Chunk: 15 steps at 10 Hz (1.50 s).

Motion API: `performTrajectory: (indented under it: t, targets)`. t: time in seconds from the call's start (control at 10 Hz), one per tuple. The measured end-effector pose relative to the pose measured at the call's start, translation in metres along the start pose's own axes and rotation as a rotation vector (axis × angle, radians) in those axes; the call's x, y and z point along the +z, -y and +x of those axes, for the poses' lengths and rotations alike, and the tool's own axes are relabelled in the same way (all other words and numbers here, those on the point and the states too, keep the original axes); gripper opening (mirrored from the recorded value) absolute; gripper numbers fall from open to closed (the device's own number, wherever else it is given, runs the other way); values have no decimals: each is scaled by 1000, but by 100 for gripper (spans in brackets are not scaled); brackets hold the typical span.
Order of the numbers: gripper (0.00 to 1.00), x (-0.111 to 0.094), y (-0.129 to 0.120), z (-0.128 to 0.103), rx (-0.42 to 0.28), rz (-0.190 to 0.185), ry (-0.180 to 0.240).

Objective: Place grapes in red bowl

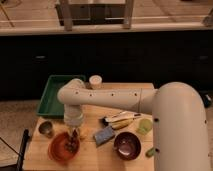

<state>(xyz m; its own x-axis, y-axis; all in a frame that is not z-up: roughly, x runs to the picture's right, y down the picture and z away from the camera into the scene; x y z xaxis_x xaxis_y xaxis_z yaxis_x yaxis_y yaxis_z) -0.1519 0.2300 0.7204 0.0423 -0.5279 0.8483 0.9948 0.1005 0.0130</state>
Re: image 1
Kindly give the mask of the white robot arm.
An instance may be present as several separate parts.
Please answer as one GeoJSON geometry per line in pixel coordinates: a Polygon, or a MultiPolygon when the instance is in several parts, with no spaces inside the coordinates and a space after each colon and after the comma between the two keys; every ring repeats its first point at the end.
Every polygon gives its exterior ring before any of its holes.
{"type": "Polygon", "coordinates": [[[88,89],[73,79],[59,89],[64,121],[82,124],[83,105],[116,108],[153,116],[155,171],[212,171],[206,112],[199,93],[182,82],[158,89],[88,89]]]}

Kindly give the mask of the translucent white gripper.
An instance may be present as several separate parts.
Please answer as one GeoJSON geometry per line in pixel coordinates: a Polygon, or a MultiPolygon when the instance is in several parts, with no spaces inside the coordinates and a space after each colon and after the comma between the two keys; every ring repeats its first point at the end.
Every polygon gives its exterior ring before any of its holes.
{"type": "Polygon", "coordinates": [[[69,135],[71,138],[77,137],[79,134],[79,127],[83,123],[83,112],[82,107],[77,105],[65,105],[64,106],[64,123],[69,128],[69,135]]]}

